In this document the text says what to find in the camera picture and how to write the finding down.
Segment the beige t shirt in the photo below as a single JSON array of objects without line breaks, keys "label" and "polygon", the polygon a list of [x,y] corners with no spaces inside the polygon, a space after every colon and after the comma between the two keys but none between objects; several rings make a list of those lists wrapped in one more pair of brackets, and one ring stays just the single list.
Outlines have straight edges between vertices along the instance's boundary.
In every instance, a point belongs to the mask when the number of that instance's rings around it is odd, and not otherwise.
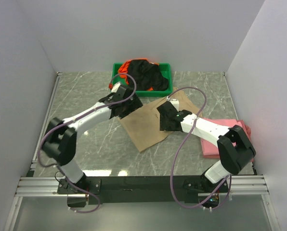
[{"label": "beige t shirt", "polygon": [[172,133],[160,130],[160,114],[157,108],[165,101],[166,97],[163,97],[144,104],[118,120],[139,152],[163,141]]}]

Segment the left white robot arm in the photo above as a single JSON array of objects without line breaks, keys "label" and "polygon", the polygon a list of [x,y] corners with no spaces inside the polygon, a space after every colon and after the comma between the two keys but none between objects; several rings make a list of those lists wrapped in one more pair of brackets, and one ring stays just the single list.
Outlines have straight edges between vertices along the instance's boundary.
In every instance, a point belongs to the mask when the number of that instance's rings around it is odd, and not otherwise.
[{"label": "left white robot arm", "polygon": [[65,119],[53,118],[47,127],[41,150],[56,161],[57,168],[69,180],[74,193],[88,189],[85,173],[75,161],[76,144],[81,135],[95,125],[119,117],[120,119],[142,107],[134,91],[123,84],[116,84],[111,93],[87,110]]}]

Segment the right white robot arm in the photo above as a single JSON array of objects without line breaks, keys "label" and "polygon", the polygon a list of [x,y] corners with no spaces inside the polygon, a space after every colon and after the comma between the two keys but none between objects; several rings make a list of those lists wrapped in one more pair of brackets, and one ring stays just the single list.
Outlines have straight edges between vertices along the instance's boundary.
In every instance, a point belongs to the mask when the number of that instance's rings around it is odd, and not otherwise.
[{"label": "right white robot arm", "polygon": [[204,192],[211,192],[225,177],[237,175],[256,155],[250,139],[239,125],[233,127],[218,125],[200,118],[190,111],[179,111],[170,101],[160,105],[157,110],[160,114],[160,130],[180,131],[187,134],[173,159],[170,170],[171,189],[173,189],[173,172],[176,159],[190,135],[195,135],[217,147],[220,159],[194,183],[186,182],[184,185],[187,189],[202,189]]}]

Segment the orange t shirt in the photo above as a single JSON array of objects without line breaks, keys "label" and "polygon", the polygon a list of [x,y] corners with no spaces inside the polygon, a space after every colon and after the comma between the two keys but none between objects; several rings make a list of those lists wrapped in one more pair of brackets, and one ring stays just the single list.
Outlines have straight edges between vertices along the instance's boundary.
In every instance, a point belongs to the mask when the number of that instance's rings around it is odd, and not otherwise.
[{"label": "orange t shirt", "polygon": [[120,78],[124,79],[127,85],[133,87],[133,81],[129,80],[129,77],[126,74],[131,75],[134,78],[137,90],[152,91],[153,87],[149,71],[153,65],[153,63],[144,58],[132,59],[123,63],[117,72],[121,74]]}]

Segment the black t shirt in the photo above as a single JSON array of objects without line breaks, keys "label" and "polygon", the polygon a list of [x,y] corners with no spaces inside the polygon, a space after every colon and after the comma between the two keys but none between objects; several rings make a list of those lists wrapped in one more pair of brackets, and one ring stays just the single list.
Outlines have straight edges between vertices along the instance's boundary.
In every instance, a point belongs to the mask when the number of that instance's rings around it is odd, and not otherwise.
[{"label": "black t shirt", "polygon": [[127,69],[128,75],[132,76],[139,91],[165,91],[169,81],[161,74],[159,65],[152,64],[144,59],[132,60]]}]

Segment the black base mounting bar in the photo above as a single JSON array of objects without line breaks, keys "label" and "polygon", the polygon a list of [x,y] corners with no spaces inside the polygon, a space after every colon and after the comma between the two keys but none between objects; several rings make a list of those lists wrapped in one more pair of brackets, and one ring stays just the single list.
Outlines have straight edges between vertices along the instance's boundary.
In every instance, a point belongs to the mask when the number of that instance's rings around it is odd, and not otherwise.
[{"label": "black base mounting bar", "polygon": [[[85,190],[104,203],[173,202],[169,176],[87,177]],[[180,202],[199,203],[199,194],[210,194],[217,187],[203,176],[174,176],[173,189]]]}]

